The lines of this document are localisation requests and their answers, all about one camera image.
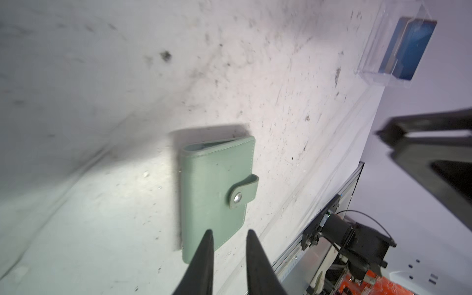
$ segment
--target orange component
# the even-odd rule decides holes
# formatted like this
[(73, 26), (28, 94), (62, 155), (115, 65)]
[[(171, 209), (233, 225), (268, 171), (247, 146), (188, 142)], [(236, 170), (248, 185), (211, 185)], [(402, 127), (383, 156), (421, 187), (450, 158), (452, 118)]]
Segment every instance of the orange component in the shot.
[(413, 292), (403, 288), (386, 278), (377, 277), (372, 271), (368, 271), (367, 275), (376, 278), (375, 284), (372, 286), (366, 282), (356, 284), (351, 281), (351, 275), (348, 273), (344, 276), (339, 293), (342, 294), (345, 287), (351, 290), (353, 295), (414, 295)]
[(379, 278), (369, 295), (413, 295), (413, 292), (386, 278)]

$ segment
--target card holder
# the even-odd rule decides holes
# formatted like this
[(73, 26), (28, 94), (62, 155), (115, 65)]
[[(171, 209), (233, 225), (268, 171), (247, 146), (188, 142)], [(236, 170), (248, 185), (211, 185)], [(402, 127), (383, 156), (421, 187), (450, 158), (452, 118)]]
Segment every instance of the card holder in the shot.
[(189, 263), (207, 229), (217, 250), (244, 224), (256, 196), (253, 136), (195, 143), (180, 153), (182, 258)]

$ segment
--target white table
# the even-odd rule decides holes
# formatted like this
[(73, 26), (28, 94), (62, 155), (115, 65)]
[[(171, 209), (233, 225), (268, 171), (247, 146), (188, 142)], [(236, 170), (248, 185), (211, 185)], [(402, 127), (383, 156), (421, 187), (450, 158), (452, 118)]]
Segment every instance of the white table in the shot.
[[(88, 101), (77, 104), (98, 105), (97, 120), (112, 113), (114, 121), (100, 130), (72, 124), (102, 134), (93, 138), (102, 149), (65, 194), (42, 204), (63, 205), (28, 220), (34, 238), (0, 293), (171, 294), (187, 267), (175, 147), (248, 132), (259, 188), (243, 227), (215, 252), (213, 288), (244, 294), (247, 230), (274, 261), (358, 165), (383, 87), (354, 71), (378, 8), (378, 0), (56, 6), (64, 22), (87, 25), (68, 32), (75, 44), (54, 39), (44, 58), (84, 61), (74, 68), (80, 80), (61, 71), (55, 79), (81, 84)], [(28, 21), (43, 28), (40, 20)], [(31, 38), (45, 42), (39, 31)]]

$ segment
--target wallet stitching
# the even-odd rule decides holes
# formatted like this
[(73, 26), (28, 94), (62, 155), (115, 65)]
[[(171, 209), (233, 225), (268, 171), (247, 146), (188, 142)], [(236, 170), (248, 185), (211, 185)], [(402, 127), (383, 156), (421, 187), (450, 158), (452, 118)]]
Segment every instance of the wallet stitching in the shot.
[[(251, 153), (252, 157), (251, 157), (251, 165), (249, 166), (249, 174), (251, 174), (253, 172), (253, 159), (254, 159), (254, 147), (255, 145), (253, 145), (253, 151)], [(244, 215), (243, 215), (243, 221), (241, 222), (241, 225), (237, 228), (237, 230), (232, 233), (226, 240), (224, 240), (221, 244), (219, 244), (216, 248), (220, 248), (224, 243), (226, 243), (232, 236), (235, 235), (235, 233), (237, 233), (237, 231), (239, 231), (242, 227), (243, 227), (243, 224), (244, 224), (244, 220), (246, 219), (246, 209), (247, 209), (247, 204), (244, 205)]]
[(238, 144), (235, 144), (235, 145), (232, 145), (232, 146), (227, 146), (225, 148), (222, 148), (222, 149), (219, 149), (219, 150), (215, 150), (215, 151), (211, 151), (209, 153), (206, 153), (206, 154), (203, 154), (203, 155), (192, 155), (192, 156), (183, 156), (185, 158), (198, 158), (198, 157), (203, 157), (203, 156), (208, 156), (209, 154), (213, 154), (214, 152), (220, 152), (220, 151), (223, 151), (223, 150), (227, 150), (227, 149), (230, 149), (230, 148), (233, 148), (233, 147), (236, 147), (236, 146), (239, 146), (239, 145), (243, 145), (245, 143), (253, 143), (254, 140), (251, 139), (251, 140), (248, 140), (244, 143), (238, 143)]

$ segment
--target dirty white surface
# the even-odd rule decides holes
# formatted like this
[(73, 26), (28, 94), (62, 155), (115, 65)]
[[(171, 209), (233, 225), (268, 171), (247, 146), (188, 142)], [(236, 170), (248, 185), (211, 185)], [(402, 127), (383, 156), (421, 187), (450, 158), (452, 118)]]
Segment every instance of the dirty white surface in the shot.
[(247, 230), (275, 260), (357, 167), (383, 92), (354, 74), (378, 7), (2, 1), (0, 293), (170, 294), (175, 149), (249, 133), (261, 180), (213, 289), (243, 294)]

